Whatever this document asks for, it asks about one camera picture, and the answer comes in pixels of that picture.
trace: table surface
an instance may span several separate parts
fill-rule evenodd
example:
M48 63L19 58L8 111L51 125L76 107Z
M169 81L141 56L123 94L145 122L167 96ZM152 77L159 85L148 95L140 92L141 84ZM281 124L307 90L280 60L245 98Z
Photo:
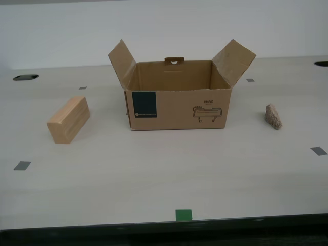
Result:
M131 131L111 66L9 71L0 78L0 229L328 212L328 57L256 59L225 129ZM13 81L21 74L31 81ZM73 96L91 117L69 145L47 120ZM273 103L283 128L264 120ZM30 161L25 171L15 171Z

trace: white wall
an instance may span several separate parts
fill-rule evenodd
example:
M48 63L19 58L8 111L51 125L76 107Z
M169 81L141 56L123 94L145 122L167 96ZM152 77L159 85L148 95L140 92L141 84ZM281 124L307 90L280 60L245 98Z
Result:
M136 61L211 59L236 39L258 57L328 55L327 0L127 0L0 6L0 64L109 64L123 39Z

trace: open cardboard box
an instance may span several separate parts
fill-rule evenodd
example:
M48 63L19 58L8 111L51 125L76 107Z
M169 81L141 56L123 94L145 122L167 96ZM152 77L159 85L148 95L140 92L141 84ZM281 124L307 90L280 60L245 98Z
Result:
M136 63L123 40L108 55L132 130L224 128L232 88L255 56L235 40L212 60Z

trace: box flap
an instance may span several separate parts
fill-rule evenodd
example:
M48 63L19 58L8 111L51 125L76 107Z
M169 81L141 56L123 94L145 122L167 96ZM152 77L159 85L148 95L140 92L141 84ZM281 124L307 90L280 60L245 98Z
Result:
M136 66L136 62L123 40L116 45L111 53L109 53L108 57L123 89L126 90Z
M234 86L255 57L252 51L231 40L212 61L223 79Z

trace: stone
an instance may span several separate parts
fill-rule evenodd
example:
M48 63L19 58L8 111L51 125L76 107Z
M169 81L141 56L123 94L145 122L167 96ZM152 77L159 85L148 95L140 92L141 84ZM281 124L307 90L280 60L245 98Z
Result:
M279 117L278 111L276 110L276 107L273 104L267 105L265 120L276 130L282 128L281 119Z

